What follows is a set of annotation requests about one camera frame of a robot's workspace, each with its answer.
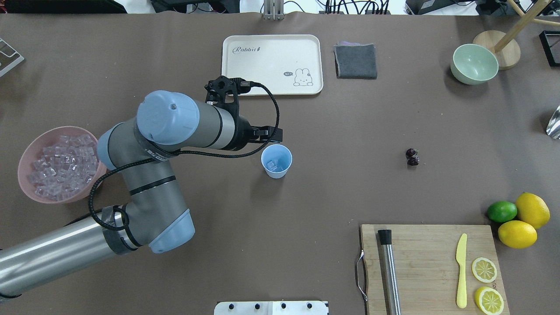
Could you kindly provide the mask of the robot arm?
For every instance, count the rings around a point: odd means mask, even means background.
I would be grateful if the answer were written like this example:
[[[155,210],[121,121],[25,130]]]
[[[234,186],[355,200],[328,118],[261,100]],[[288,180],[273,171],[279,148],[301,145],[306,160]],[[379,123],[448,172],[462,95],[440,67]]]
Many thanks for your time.
[[[159,254],[195,232],[170,159],[186,146],[237,151],[246,144],[282,141],[282,130],[254,127],[238,114],[238,99],[212,91],[207,102],[179,92],[154,91],[134,118],[98,141],[108,173],[93,185],[89,214],[1,252],[1,301],[148,245]]]

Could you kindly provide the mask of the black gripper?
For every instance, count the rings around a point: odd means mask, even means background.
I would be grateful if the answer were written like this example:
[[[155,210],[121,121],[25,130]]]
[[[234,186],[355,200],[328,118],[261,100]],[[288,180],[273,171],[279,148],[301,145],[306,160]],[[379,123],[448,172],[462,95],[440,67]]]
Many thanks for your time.
[[[252,138],[252,143],[282,142],[283,130],[274,126],[251,126],[242,115],[235,120],[234,151],[243,149]]]

